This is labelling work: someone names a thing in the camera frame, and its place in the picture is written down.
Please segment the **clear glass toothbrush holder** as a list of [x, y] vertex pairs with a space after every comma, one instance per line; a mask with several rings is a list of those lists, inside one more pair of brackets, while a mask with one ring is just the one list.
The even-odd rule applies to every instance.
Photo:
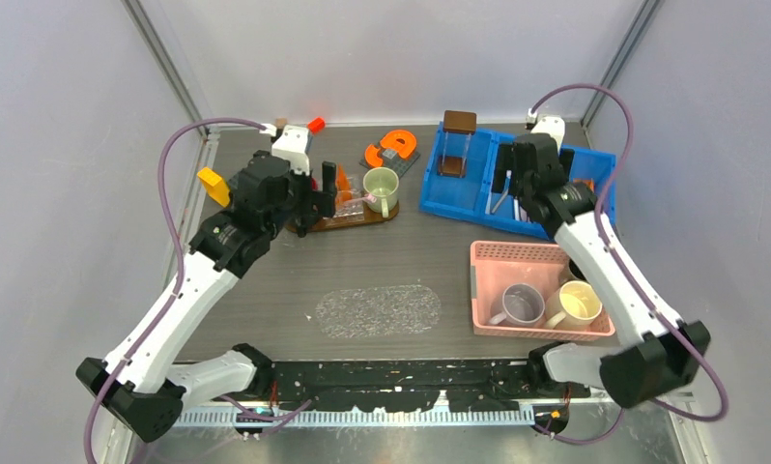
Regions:
[[[353, 195], [354, 198], [363, 196], [362, 190], [361, 190], [361, 183], [359, 176], [352, 176], [349, 178], [352, 188], [353, 188]], [[336, 211], [333, 217], [327, 218], [327, 221], [340, 221], [340, 220], [361, 220], [364, 214], [364, 204], [356, 204], [352, 205], [349, 208], [344, 209], [338, 209], [338, 206], [336, 205]]]

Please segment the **light green mug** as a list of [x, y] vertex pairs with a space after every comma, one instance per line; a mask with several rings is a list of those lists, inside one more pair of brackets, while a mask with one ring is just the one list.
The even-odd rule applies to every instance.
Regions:
[[398, 203], [398, 174], [387, 167], [372, 168], [363, 176], [362, 186], [366, 206], [382, 218], [392, 218]]

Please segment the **lilac translucent mug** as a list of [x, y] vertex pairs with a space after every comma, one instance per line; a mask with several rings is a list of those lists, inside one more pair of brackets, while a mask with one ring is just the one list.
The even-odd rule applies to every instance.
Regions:
[[507, 286], [492, 305], [488, 324], [518, 328], [538, 328], [545, 313], [541, 293], [531, 285], [516, 283]]

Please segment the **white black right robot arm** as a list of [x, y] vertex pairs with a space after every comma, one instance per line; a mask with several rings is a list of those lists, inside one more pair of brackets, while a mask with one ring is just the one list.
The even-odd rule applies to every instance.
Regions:
[[531, 117], [527, 133], [499, 145], [491, 190], [517, 199], [578, 266], [621, 345], [563, 342], [536, 349], [529, 355], [528, 386], [545, 397], [567, 382], [593, 386], [630, 409], [690, 385], [711, 336], [701, 321], [684, 322], [659, 296], [618, 240], [594, 190], [571, 181], [564, 135], [561, 118]]

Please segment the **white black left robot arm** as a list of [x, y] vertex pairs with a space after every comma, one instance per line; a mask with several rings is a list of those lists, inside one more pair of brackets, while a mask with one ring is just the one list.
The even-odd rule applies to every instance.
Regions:
[[233, 392], [259, 400], [271, 391], [271, 360], [245, 343], [205, 362], [176, 364], [204, 317], [286, 225], [304, 236], [335, 213], [337, 167], [326, 161], [322, 181], [313, 179], [313, 129], [266, 124], [260, 132], [271, 147], [234, 176], [224, 207], [201, 222], [189, 244], [176, 246], [178, 271], [144, 318], [114, 350], [76, 371], [97, 404], [146, 443], [201, 403]]

